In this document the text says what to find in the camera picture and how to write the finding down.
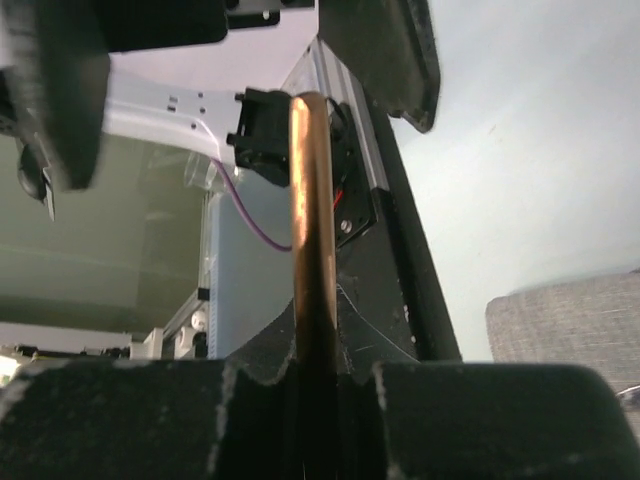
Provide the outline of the brown wooden spoon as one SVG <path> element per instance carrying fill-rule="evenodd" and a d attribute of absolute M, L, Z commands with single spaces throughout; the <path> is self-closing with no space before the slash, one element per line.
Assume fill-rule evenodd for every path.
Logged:
<path fill-rule="evenodd" d="M 307 479 L 335 479 L 336 260 L 328 109 L 322 94 L 292 99 L 289 133 L 300 446 Z"/>

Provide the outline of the grey cloth napkin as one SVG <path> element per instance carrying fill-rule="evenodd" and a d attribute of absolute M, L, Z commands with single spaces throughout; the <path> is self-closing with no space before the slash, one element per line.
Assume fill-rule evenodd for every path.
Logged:
<path fill-rule="evenodd" d="M 639 385 L 639 271 L 538 287 L 485 310 L 498 362 L 575 363 L 619 392 Z"/>

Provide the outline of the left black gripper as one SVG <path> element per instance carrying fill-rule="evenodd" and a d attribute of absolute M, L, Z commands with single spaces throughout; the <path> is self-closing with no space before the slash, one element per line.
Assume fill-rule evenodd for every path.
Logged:
<path fill-rule="evenodd" d="M 70 190 L 100 153 L 110 54 L 219 43 L 312 1 L 4 1 L 2 133 L 51 149 Z"/>

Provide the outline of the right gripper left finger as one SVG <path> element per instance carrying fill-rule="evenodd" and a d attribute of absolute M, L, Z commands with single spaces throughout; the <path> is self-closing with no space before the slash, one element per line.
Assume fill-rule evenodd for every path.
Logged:
<path fill-rule="evenodd" d="M 294 321 L 220 360 L 56 359 L 1 395 L 5 479 L 299 479 Z"/>

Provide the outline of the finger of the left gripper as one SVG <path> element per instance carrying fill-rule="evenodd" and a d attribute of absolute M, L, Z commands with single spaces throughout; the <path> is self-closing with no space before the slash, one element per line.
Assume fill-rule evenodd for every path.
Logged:
<path fill-rule="evenodd" d="M 320 1 L 318 15 L 319 38 L 380 108 L 429 132 L 441 84 L 429 2 Z"/>

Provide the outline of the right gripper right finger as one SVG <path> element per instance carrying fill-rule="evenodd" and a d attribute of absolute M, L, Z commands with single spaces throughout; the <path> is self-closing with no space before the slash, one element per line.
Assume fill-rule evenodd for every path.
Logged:
<path fill-rule="evenodd" d="M 639 445 L 595 371 L 418 362 L 338 297 L 346 479 L 635 479 Z"/>

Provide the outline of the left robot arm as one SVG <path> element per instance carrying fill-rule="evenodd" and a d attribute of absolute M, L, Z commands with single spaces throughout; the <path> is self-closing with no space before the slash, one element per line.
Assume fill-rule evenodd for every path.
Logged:
<path fill-rule="evenodd" d="M 11 62 L 1 132 L 22 146 L 19 177 L 42 198 L 50 168 L 88 189 L 106 134 L 188 149 L 288 182 L 289 99 L 281 92 L 191 91 L 111 71 L 115 53 L 211 45 L 275 26 L 285 1 L 5 1 Z M 317 37 L 393 117 L 435 120 L 440 69 L 425 1 L 313 1 Z"/>

